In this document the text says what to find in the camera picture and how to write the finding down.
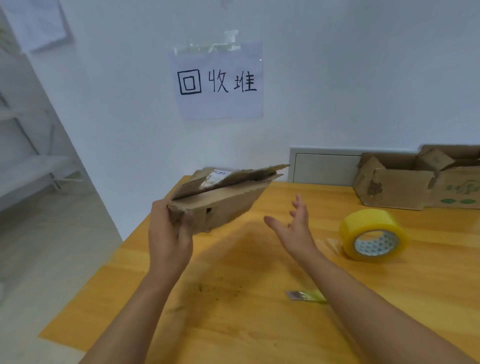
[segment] person's right arm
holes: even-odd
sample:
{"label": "person's right arm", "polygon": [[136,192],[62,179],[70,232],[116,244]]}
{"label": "person's right arm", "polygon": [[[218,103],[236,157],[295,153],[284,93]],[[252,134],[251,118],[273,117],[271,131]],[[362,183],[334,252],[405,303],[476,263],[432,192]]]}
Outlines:
{"label": "person's right arm", "polygon": [[373,363],[476,363],[455,345],[399,310],[327,259],[315,246],[305,203],[297,196],[288,227],[266,216],[285,249],[307,272],[355,343]]}

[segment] wooden table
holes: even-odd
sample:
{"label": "wooden table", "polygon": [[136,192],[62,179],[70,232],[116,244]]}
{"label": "wooden table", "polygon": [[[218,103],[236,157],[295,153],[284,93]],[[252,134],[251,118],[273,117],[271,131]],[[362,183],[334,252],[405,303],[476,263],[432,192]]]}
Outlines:
{"label": "wooden table", "polygon": [[[190,265],[168,299],[148,363],[357,363],[328,306],[290,301],[311,280],[263,223],[290,221],[300,193],[318,247],[391,303],[480,360],[480,211],[390,212],[411,246],[393,261],[346,259],[338,226],[365,208],[350,187],[274,182],[234,222],[198,234]],[[40,337],[88,350],[148,269],[147,217]]]}

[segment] person's left hand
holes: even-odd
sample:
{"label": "person's left hand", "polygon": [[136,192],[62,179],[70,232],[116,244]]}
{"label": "person's left hand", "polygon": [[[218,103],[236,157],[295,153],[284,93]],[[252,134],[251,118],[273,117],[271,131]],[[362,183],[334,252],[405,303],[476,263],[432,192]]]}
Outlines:
{"label": "person's left hand", "polygon": [[148,274],[161,281],[167,279],[173,287],[190,262],[193,244],[191,218],[184,214],[179,224],[172,224],[168,203],[168,200],[152,203],[148,230]]}

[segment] open cardboard box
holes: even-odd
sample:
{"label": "open cardboard box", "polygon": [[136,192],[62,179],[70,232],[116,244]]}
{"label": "open cardboard box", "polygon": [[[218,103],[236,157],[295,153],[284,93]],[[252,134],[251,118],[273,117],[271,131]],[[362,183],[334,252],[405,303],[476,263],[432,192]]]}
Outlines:
{"label": "open cardboard box", "polygon": [[366,206],[480,208],[480,146],[363,153],[353,189]]}
{"label": "open cardboard box", "polygon": [[279,164],[232,172],[215,168],[198,170],[189,181],[178,186],[168,208],[174,219],[186,212],[191,214],[193,234],[208,232],[250,210],[265,188],[282,176],[277,171],[288,166]]}

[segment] packing tape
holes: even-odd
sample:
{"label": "packing tape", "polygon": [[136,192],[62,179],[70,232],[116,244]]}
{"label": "packing tape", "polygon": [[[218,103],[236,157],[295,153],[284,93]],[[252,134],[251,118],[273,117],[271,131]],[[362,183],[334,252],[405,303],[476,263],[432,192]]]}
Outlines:
{"label": "packing tape", "polygon": [[347,255],[363,262],[382,262],[408,246],[408,236],[388,212],[369,208],[348,215],[338,231]]}

